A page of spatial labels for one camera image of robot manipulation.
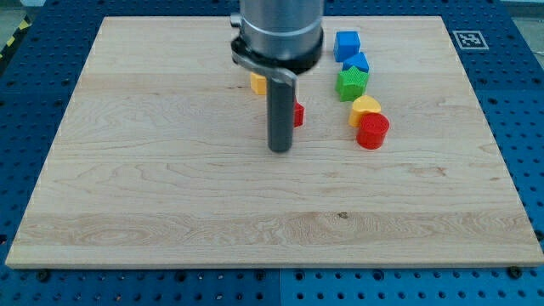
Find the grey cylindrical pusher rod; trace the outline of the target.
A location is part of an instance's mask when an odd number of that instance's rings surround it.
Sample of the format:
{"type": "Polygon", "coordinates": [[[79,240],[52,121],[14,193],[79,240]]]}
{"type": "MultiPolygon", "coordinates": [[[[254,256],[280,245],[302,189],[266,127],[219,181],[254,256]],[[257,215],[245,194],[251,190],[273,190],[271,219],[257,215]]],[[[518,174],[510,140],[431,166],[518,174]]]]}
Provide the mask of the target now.
{"type": "Polygon", "coordinates": [[[295,88],[286,82],[267,79],[267,140],[276,153],[292,147],[295,88]]]}

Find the black flange with metal bracket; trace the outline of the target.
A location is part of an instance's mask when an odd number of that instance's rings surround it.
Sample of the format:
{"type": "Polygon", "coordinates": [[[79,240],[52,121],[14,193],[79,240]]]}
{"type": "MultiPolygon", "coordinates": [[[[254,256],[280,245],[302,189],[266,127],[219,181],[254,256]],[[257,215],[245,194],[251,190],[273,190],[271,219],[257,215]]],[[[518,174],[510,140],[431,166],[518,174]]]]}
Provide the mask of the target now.
{"type": "Polygon", "coordinates": [[[320,28],[317,43],[305,54],[294,59],[274,59],[258,54],[250,49],[246,42],[238,36],[231,43],[232,60],[235,64],[294,87],[298,75],[312,69],[320,60],[324,42],[324,32],[320,28]]]}

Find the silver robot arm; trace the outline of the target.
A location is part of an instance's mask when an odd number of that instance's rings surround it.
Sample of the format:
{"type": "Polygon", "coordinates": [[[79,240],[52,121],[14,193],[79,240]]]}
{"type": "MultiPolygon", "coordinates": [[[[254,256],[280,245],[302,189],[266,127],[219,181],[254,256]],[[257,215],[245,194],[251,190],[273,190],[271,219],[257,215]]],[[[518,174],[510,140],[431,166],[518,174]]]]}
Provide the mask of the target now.
{"type": "Polygon", "coordinates": [[[320,60],[323,0],[240,0],[230,16],[239,35],[232,60],[266,78],[267,141],[270,150],[292,147],[298,76],[320,60]]]}

